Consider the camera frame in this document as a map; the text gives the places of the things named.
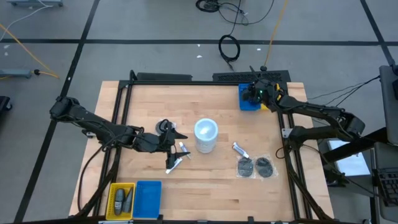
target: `wooden tabletop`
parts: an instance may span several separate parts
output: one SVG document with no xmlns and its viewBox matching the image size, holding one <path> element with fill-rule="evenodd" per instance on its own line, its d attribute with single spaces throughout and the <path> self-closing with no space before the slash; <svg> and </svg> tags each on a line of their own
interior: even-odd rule
<svg viewBox="0 0 398 224">
<path fill-rule="evenodd" d="M 98 116 L 111 120 L 117 87 L 118 82 L 102 83 L 95 110 Z M 288 83 L 288 88 L 291 96 L 306 101 L 303 83 Z M 124 99 L 123 95 L 119 121 Z M 243 221 L 248 216 L 253 216 L 256 221 L 294 219 L 285 161 L 275 157 L 276 150 L 282 147 L 277 113 L 241 111 L 237 86 L 134 85 L 127 125 L 143 126 L 146 132 L 154 133 L 155 124 L 164 118 L 175 122 L 177 131 L 188 136 L 183 142 L 192 153 L 192 160 L 183 158 L 176 169 L 166 174 L 165 154 L 123 149 L 118 172 L 118 182 L 162 181 L 160 213 L 164 219 Z M 195 149 L 193 127 L 200 118 L 211 118 L 219 127 L 216 147 L 209 154 Z M 307 116 L 295 114 L 294 121 L 296 125 L 312 127 L 311 118 Z M 239 155 L 231 148 L 233 142 L 251 157 L 269 156 L 278 175 L 267 179 L 237 177 Z M 317 146 L 315 141 L 306 144 Z M 88 140 L 82 166 L 99 147 L 96 139 Z M 332 217 L 319 155 L 303 147 L 301 156 L 309 192 Z M 85 172 L 81 193 L 83 204 L 98 186 L 102 163 L 103 153 L 92 160 Z M 302 196 L 298 189 L 297 192 L 300 214 L 304 217 Z M 107 196 L 108 190 L 105 190 L 101 214 L 104 214 Z M 77 188 L 70 214 L 77 212 L 76 201 Z"/>
</svg>

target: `yellow bin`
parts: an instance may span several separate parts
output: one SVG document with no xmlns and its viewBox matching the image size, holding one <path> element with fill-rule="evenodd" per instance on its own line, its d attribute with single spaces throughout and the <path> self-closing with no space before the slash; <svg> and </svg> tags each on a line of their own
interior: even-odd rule
<svg viewBox="0 0 398 224">
<path fill-rule="evenodd" d="M 127 196 L 130 189 L 133 187 L 132 191 L 132 205 L 131 211 L 129 213 L 122 212 L 120 215 L 114 214 L 114 197 L 116 195 L 116 191 L 118 189 L 124 189 L 124 195 Z M 106 216 L 105 219 L 107 220 L 132 220 L 132 211 L 134 205 L 134 197 L 136 196 L 136 184 L 135 183 L 113 183 L 109 188 L 108 194 L 108 204 L 106 206 Z"/>
</svg>

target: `concrete floor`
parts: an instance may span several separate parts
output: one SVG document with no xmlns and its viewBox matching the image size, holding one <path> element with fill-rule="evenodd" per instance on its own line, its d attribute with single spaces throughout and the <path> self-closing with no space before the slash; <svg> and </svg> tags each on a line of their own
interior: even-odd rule
<svg viewBox="0 0 398 224">
<path fill-rule="evenodd" d="M 21 39 L 80 39 L 94 0 L 64 0 L 62 8 L 44 9 L 12 26 Z M 367 0 L 385 41 L 398 41 L 398 2 Z M 271 1 L 243 0 L 250 21 L 262 17 Z M 262 22 L 236 26 L 233 35 L 241 40 L 269 40 L 283 0 Z M 10 22 L 31 9 L 0 2 L 0 22 Z M 234 19 L 232 12 L 225 14 Z M 200 12 L 194 0 L 101 0 L 88 39 L 129 40 L 218 40 L 232 29 L 219 14 Z M 276 40 L 377 41 L 359 0 L 290 1 Z M 0 223 L 12 222 L 25 191 L 45 133 L 49 109 L 60 94 L 77 44 L 26 44 L 60 80 L 41 75 L 29 80 L 1 80 L 0 95 L 12 98 L 14 108 L 0 129 Z M 242 45 L 233 63 L 237 72 L 264 63 L 267 45 Z M 223 47 L 233 54 L 233 45 Z M 398 47 L 389 47 L 398 60 Z M 378 75 L 387 65 L 380 46 L 275 45 L 269 70 L 289 70 L 293 82 L 304 82 L 307 96 L 344 88 Z M 43 69 L 17 44 L 0 43 L 0 68 Z M 78 98 L 94 110 L 104 80 L 128 77 L 136 72 L 187 73 L 194 80 L 211 80 L 216 72 L 229 72 L 216 44 L 85 44 L 68 96 Z M 331 97 L 314 103 L 325 103 Z M 342 105 L 366 123 L 365 134 L 385 125 L 379 82 L 372 82 Z M 78 178 L 86 138 L 76 127 L 58 124 L 52 138 L 24 221 L 67 217 Z M 335 217 L 347 222 L 370 218 L 369 200 L 342 189 L 330 189 Z"/>
</svg>

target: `white cup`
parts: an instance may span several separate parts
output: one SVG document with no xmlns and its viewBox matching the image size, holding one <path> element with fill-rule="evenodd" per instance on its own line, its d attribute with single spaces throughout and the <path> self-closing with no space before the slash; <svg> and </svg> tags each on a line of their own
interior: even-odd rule
<svg viewBox="0 0 398 224">
<path fill-rule="evenodd" d="M 211 152 L 216 146 L 218 126 L 215 121 L 203 118 L 196 122 L 193 129 L 196 140 L 196 149 L 202 153 Z"/>
</svg>

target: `blue bin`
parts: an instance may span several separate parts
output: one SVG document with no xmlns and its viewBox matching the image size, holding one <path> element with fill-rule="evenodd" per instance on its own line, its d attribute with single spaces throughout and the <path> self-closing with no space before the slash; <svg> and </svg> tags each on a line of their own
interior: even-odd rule
<svg viewBox="0 0 398 224">
<path fill-rule="evenodd" d="M 256 111 L 256 110 L 261 109 L 261 104 L 260 103 L 253 104 L 253 103 L 250 103 L 248 101 L 243 101 L 243 99 L 242 99 L 242 92 L 243 92 L 243 90 L 246 90 L 249 85 L 250 85 L 249 83 L 239 84 L 238 85 L 238 88 L 239 88 L 239 93 L 238 93 L 239 94 L 239 107 L 243 111 Z"/>
<path fill-rule="evenodd" d="M 137 181 L 133 218 L 157 218 L 162 196 L 161 181 Z"/>
</svg>

